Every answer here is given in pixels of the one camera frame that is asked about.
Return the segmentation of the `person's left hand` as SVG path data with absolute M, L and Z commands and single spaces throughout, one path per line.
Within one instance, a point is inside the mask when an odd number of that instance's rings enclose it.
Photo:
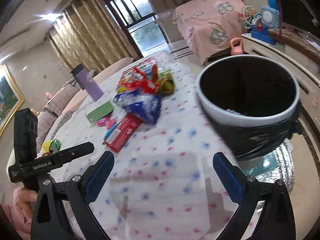
M 14 203 L 15 207 L 23 213 L 24 216 L 29 218 L 33 217 L 33 207 L 32 204 L 37 201 L 37 192 L 23 188 L 16 188 L 14 190 Z

